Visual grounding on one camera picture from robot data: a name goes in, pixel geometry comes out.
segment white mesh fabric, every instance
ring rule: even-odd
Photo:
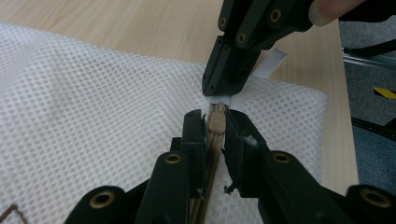
[[[204,69],[0,24],[0,208],[14,203],[29,223],[62,223],[91,189],[129,190],[149,178],[181,136],[184,114],[207,112]],[[232,108],[319,180],[325,98],[252,77]],[[218,170],[214,189],[225,181],[227,171]],[[206,222],[261,222],[257,201],[232,197],[215,191]]]

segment fingertip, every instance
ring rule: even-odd
[[[309,8],[309,11],[308,11],[308,18],[316,26],[324,26],[324,25],[329,24],[333,20],[324,18],[322,15],[320,15],[319,9],[318,9],[318,3],[319,3],[319,0],[314,0],[314,2],[312,2],[311,6]]]

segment wooden table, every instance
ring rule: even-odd
[[[2,0],[0,22],[51,31],[107,49],[207,63],[222,0]],[[274,78],[328,94],[323,185],[358,183],[338,23],[289,35]]]

